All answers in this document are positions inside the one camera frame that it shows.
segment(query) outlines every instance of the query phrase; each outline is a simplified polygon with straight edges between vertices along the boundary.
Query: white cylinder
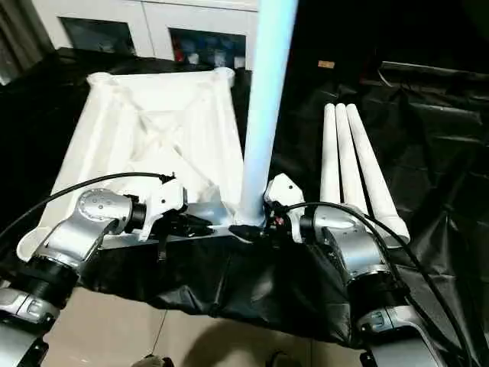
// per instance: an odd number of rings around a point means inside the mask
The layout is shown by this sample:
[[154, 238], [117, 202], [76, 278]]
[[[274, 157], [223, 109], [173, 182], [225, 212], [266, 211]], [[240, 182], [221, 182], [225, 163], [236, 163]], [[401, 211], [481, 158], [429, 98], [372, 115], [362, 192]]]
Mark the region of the white cylinder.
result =
[[364, 189], [361, 185], [346, 107], [343, 103], [336, 105], [336, 131], [338, 132], [339, 166], [342, 172], [343, 202], [356, 206], [366, 214], [368, 210]]
[[264, 224], [263, 194], [287, 69], [298, 0], [263, 0], [251, 84], [241, 201], [235, 221]]
[[[368, 140], [367, 132], [358, 114], [357, 107], [355, 105], [348, 105], [347, 113], [374, 217], [408, 242], [410, 240], [410, 234], [407, 230], [406, 223], [397, 214], [396, 207], [389, 193], [389, 188], [375, 157], [374, 149], [372, 149]], [[395, 245], [394, 247], [399, 246], [395, 242], [387, 244], [391, 246]]]
[[324, 108], [322, 130], [322, 168], [320, 200], [340, 203], [338, 141], [336, 139], [335, 105], [329, 103]]

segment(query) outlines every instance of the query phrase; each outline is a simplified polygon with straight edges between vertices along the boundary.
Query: black plastic sheet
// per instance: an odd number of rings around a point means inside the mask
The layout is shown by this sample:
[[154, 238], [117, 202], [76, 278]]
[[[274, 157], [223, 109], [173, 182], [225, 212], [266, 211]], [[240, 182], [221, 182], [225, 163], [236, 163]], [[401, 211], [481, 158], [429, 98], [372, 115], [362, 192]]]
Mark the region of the black plastic sheet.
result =
[[[2, 226], [52, 187], [88, 93], [84, 79], [101, 70], [180, 69], [166, 61], [64, 50], [30, 76], [2, 89], [0, 149], [8, 173], [2, 192], [8, 193], [4, 208], [9, 209], [2, 213]], [[242, 144], [249, 84], [249, 75], [238, 73], [232, 91]], [[324, 105], [356, 103], [397, 209], [410, 228], [413, 251], [454, 310], [474, 357], [486, 362], [489, 103], [406, 89], [329, 84], [287, 89], [284, 101], [270, 176], [288, 174], [308, 200], [316, 200]], [[35, 222], [35, 218], [26, 222], [17, 235]], [[10, 246], [18, 236], [11, 237]], [[349, 321], [344, 284], [321, 246], [290, 241], [245, 245], [223, 238], [168, 243], [164, 260], [158, 260], [160, 250], [151, 245], [99, 252], [83, 284], [158, 308], [228, 317], [361, 346]], [[15, 271], [12, 252], [2, 254], [4, 266]], [[419, 273], [401, 251], [394, 255], [415, 299], [457, 343]]]

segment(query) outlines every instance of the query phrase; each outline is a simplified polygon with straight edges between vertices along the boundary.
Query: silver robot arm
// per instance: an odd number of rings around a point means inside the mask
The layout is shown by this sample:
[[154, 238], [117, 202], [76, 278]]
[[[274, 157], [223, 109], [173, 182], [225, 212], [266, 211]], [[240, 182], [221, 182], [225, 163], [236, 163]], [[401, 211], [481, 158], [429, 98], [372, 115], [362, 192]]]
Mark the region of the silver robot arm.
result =
[[[284, 174], [264, 195], [271, 208], [304, 201], [302, 190]], [[409, 304], [407, 286], [394, 276], [365, 225], [350, 214], [327, 206], [272, 213], [274, 231], [297, 243], [319, 243], [342, 275], [351, 305], [352, 324], [367, 348], [365, 367], [444, 367], [426, 326]]]
[[42, 336], [53, 326], [105, 235], [138, 230], [146, 240], [166, 212], [186, 207], [178, 180], [146, 203], [107, 189], [83, 193], [73, 214], [56, 226], [9, 287], [0, 288], [0, 366], [37, 367], [47, 352]]

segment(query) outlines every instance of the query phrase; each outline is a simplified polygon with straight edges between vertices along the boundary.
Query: glass cabinet door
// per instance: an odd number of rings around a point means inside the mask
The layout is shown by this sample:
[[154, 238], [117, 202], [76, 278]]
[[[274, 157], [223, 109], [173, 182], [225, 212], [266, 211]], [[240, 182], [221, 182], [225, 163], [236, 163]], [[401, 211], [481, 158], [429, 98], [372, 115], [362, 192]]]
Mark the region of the glass cabinet door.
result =
[[150, 2], [143, 6], [156, 57], [253, 68], [257, 12]]
[[128, 0], [33, 0], [55, 48], [153, 57], [144, 9]]

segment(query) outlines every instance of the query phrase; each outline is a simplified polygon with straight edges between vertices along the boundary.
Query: floor tile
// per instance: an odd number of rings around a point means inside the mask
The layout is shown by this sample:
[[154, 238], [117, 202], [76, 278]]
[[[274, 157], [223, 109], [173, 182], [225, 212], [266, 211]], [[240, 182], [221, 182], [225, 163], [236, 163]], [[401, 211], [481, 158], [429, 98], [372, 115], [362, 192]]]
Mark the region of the floor tile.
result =
[[44, 340], [43, 367], [130, 367], [154, 347], [166, 311], [76, 289]]
[[313, 342], [311, 360], [313, 367], [361, 367], [363, 351], [344, 348], [337, 344]]
[[310, 341], [231, 320], [168, 311], [154, 354], [176, 367], [261, 367], [276, 351], [310, 364]]

